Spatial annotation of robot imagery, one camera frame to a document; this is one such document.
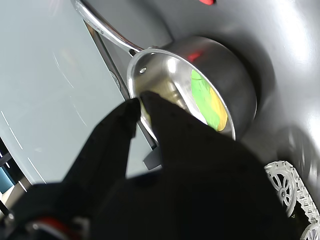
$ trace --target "metal handle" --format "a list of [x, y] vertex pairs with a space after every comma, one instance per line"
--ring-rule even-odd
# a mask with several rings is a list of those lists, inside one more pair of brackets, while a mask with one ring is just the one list
[[124, 36], [122, 36], [114, 27], [112, 27], [93, 7], [83, 0], [71, 0], [76, 11], [82, 16], [83, 20], [89, 24], [99, 34], [113, 42], [118, 47], [125, 50], [132, 57], [143, 49]]

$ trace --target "green food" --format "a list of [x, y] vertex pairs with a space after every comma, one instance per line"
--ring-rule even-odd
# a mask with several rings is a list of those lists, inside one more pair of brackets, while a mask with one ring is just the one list
[[195, 70], [191, 72], [191, 92], [200, 113], [203, 115], [206, 123], [217, 130], [220, 117], [212, 108], [212, 96], [210, 94], [211, 86]]

